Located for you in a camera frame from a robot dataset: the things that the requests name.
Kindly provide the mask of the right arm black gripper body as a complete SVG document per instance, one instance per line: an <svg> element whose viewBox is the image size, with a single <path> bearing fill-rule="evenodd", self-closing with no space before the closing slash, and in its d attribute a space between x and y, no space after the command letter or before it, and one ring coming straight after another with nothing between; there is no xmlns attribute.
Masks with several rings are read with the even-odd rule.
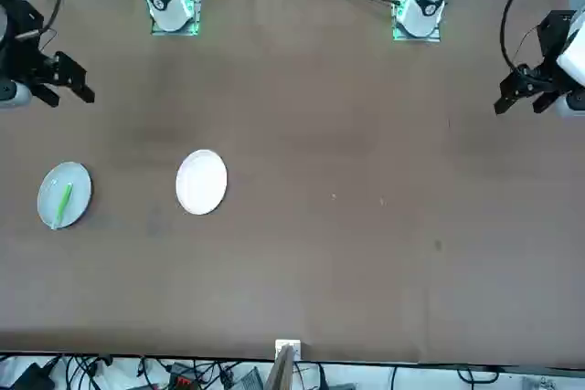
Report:
<svg viewBox="0 0 585 390"><path fill-rule="evenodd" d="M44 17L26 0L1 0L1 86L58 85L56 63L39 50Z"/></svg>

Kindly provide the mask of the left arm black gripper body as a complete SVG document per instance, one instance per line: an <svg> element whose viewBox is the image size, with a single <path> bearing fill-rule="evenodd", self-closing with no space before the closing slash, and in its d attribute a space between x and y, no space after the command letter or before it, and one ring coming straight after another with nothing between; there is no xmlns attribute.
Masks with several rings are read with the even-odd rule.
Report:
<svg viewBox="0 0 585 390"><path fill-rule="evenodd" d="M566 89L576 84L574 66L566 57L567 41L572 42L571 25L575 10L552 10L537 26L542 62L532 70L536 89Z"/></svg>

